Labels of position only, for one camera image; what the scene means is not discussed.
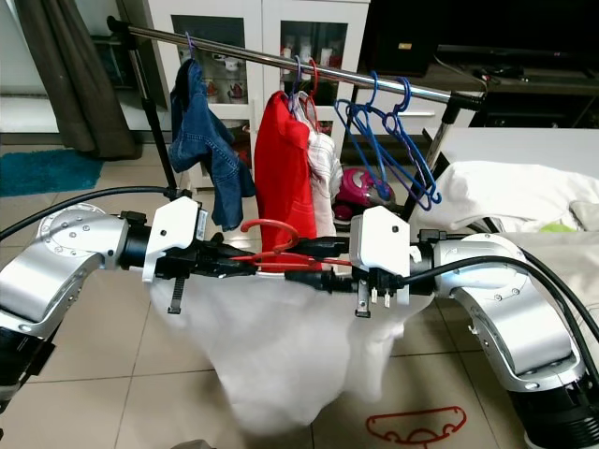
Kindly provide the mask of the plain red shirt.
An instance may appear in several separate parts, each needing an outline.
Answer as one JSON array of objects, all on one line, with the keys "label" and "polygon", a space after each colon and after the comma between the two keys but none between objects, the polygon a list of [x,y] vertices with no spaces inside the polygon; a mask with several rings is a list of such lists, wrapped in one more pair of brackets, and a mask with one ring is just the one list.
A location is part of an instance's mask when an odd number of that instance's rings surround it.
[{"label": "plain red shirt", "polygon": [[286,94],[271,95],[253,150],[258,218],[291,225],[303,237],[316,237],[309,140],[311,128],[292,115]]}]

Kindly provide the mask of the black television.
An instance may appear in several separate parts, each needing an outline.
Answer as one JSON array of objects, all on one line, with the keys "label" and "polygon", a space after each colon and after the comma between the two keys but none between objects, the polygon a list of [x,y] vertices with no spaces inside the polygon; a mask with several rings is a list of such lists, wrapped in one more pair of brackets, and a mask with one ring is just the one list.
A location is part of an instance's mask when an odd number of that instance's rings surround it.
[{"label": "black television", "polygon": [[437,0],[447,46],[599,52],[599,0]]}]

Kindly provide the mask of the grey curtain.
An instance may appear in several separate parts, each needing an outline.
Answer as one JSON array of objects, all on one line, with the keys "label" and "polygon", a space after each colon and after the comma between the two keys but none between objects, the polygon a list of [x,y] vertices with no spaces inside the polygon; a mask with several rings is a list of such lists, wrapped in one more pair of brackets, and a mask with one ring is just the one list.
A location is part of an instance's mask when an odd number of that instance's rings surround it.
[{"label": "grey curtain", "polygon": [[74,0],[14,0],[67,147],[98,161],[139,159],[123,108]]}]

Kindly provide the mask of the red plastic hanger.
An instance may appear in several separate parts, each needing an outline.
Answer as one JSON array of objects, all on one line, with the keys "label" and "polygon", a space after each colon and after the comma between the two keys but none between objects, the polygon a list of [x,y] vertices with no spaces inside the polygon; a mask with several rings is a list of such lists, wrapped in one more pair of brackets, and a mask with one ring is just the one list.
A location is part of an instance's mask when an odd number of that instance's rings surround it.
[{"label": "red plastic hanger", "polygon": [[290,224],[273,221],[273,219],[253,219],[241,226],[241,231],[248,231],[254,226],[278,228],[286,235],[283,243],[274,245],[268,251],[251,253],[251,255],[231,257],[232,261],[245,261],[260,272],[287,273],[289,270],[322,270],[327,266],[343,266],[348,264],[339,256],[308,256],[303,253],[288,253],[287,249],[300,239],[347,239],[347,237],[303,237]]},{"label": "red plastic hanger", "polygon": [[316,133],[322,134],[324,128],[321,127],[320,120],[318,120],[317,105],[315,103],[315,94],[318,90],[318,72],[316,60],[313,57],[309,57],[309,64],[312,66],[312,80],[311,90],[308,91],[307,97],[305,97],[303,104],[303,112],[305,120],[312,126],[312,129]]},{"label": "red plastic hanger", "polygon": [[427,408],[427,410],[385,413],[368,416],[365,431],[378,440],[401,446],[428,449],[461,431],[468,415],[461,406]]}]

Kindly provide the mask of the metal clothes rack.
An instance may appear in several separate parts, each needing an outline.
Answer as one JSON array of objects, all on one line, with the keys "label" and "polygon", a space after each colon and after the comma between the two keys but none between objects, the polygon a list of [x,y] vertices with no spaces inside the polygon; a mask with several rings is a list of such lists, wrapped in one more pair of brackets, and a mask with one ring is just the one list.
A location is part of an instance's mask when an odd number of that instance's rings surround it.
[{"label": "metal clothes rack", "polygon": [[[159,121],[157,111],[155,111],[154,101],[149,97],[149,94],[147,94],[147,77],[140,69],[140,55],[137,39],[142,37],[183,47],[187,47],[187,41],[185,41],[184,35],[166,33],[166,31],[151,29],[151,27],[136,26],[129,24],[129,22],[120,21],[120,19],[112,16],[107,17],[107,25],[109,30],[111,30],[112,37],[116,38],[117,41],[119,41],[120,46],[128,52],[129,60],[131,60],[138,81],[142,110],[145,111],[147,123],[149,123],[151,127],[151,136],[153,136],[153,142],[158,152],[159,161],[161,161],[164,177],[166,177],[167,188],[175,189],[176,191],[176,174],[172,171],[170,163],[168,162],[167,146],[164,141],[161,121]],[[292,63],[292,61],[286,60],[282,56],[264,54],[264,52],[251,51],[251,49],[232,46],[232,44],[207,41],[207,39],[193,39],[196,48],[201,49],[202,51],[210,51],[214,52],[214,54],[236,57],[236,59],[241,59],[245,61],[245,63],[274,65],[274,67],[278,68],[296,68],[296,63]],[[371,87],[372,84],[372,78],[363,76],[363,74],[342,71],[339,68],[329,67],[329,65],[318,65],[316,69],[318,76],[325,79],[347,82],[347,84],[362,87]],[[312,73],[311,64],[304,65],[303,71]],[[405,91],[405,87],[403,87],[401,82],[380,79],[378,81],[378,90],[386,91],[386,93],[402,94],[403,91]],[[479,95],[441,93],[441,91],[425,89],[425,87],[412,86],[412,97],[424,99],[424,101],[445,104],[446,111],[444,116],[442,116],[442,123],[440,127],[438,127],[438,131],[440,132],[448,131],[450,125],[453,125],[455,120],[458,119],[459,112],[462,109],[482,111],[484,108],[483,99],[480,98]]]}]

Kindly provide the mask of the white crumpled garment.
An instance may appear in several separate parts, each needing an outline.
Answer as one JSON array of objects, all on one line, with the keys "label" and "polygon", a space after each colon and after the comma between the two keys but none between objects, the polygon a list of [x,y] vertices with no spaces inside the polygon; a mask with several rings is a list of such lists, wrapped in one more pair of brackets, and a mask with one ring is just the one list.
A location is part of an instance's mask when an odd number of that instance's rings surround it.
[{"label": "white crumpled garment", "polygon": [[441,204],[414,219],[445,230],[490,218],[504,232],[581,231],[570,205],[599,204],[599,179],[539,164],[452,163],[437,188]]}]

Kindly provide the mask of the black speaker box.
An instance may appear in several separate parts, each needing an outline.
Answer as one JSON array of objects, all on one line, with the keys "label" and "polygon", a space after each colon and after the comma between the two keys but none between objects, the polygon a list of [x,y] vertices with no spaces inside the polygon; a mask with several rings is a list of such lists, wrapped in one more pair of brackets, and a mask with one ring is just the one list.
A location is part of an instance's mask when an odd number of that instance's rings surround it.
[{"label": "black speaker box", "polygon": [[371,0],[360,71],[423,77],[437,46],[437,0]]}]

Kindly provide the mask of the pink vacuum cleaner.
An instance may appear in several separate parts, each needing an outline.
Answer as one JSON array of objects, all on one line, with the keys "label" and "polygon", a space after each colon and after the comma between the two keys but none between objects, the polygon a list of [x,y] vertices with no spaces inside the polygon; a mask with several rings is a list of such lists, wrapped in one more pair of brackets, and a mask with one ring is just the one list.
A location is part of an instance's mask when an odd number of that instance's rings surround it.
[{"label": "pink vacuum cleaner", "polygon": [[354,215],[386,203],[380,193],[375,191],[373,177],[364,168],[343,168],[341,187],[332,204],[335,218],[350,221]]}]

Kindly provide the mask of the blue plastic hanger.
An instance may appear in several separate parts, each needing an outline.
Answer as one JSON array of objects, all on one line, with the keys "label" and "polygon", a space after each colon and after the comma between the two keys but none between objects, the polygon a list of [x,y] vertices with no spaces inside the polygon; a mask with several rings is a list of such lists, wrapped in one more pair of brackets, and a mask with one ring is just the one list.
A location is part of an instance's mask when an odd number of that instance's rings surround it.
[{"label": "blue plastic hanger", "polygon": [[407,157],[414,167],[415,175],[408,179],[410,180],[408,197],[412,198],[421,210],[429,212],[433,207],[441,204],[442,196],[438,192],[435,176],[432,174],[431,167],[428,166],[427,158],[403,128],[401,115],[410,107],[412,86],[406,77],[400,77],[399,81],[403,85],[402,101],[394,104],[390,112],[382,112],[381,120],[385,131],[391,137],[397,138],[405,147]]},{"label": "blue plastic hanger", "polygon": [[[373,102],[378,94],[378,76],[375,71],[371,72],[372,84],[369,94],[371,98],[365,103],[355,103],[354,101],[346,101],[346,99],[338,99],[334,102],[335,115],[341,121],[341,125],[345,128],[348,141],[354,150],[359,155],[365,172],[371,179],[368,187],[372,187],[380,194],[382,200],[392,200],[394,194],[387,184],[387,171],[395,175],[406,174],[392,155],[389,155],[382,147],[381,142],[377,140],[375,133],[371,128],[371,116],[380,117],[381,127],[385,129],[391,137],[397,138],[402,144],[406,144],[406,134],[402,131],[401,120],[399,120],[398,112],[407,106],[408,95],[402,99],[402,102],[392,108],[392,111],[382,111],[373,106]],[[357,136],[364,138],[365,144],[373,149],[373,158],[376,159],[376,164],[372,163],[372,159],[362,149],[358,138],[354,137],[354,131],[357,131]]]}]

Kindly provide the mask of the teal floor mat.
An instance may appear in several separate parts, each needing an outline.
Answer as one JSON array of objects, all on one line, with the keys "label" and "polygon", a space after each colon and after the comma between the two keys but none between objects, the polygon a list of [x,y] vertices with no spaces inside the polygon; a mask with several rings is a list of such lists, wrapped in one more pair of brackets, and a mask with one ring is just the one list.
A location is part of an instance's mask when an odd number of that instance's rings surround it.
[{"label": "teal floor mat", "polygon": [[103,164],[73,150],[6,153],[0,158],[0,196],[86,191],[95,187]]}]

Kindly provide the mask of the white patterned garment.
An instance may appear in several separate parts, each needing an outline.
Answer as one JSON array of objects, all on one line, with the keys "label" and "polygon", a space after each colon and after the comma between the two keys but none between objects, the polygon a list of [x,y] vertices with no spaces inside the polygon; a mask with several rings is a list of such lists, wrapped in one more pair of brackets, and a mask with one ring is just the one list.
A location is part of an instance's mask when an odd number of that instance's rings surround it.
[{"label": "white patterned garment", "polygon": [[318,237],[337,235],[332,207],[333,198],[342,183],[341,153],[333,138],[318,131],[317,125],[303,121],[311,128],[308,159],[311,167],[311,189],[314,223]]}]

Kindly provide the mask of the blue denim garment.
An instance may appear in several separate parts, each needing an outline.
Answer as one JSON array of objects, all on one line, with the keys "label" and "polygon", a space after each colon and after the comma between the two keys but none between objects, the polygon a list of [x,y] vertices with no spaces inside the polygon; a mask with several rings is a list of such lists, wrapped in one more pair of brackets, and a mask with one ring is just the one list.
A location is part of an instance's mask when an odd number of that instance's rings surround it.
[{"label": "blue denim garment", "polygon": [[234,137],[210,111],[201,65],[189,59],[176,73],[168,94],[172,141],[168,160],[177,174],[201,164],[214,187],[213,221],[224,231],[243,221],[242,199],[256,196],[251,168],[232,149]]}]

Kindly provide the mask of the dark television stand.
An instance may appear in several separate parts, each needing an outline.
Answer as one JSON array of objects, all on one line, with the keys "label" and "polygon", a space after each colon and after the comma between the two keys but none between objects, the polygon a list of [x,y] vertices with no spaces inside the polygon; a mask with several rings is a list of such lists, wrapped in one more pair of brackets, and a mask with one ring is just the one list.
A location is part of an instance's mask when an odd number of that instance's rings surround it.
[{"label": "dark television stand", "polygon": [[599,63],[454,65],[435,59],[415,84],[478,95],[484,107],[468,127],[599,129]]}]

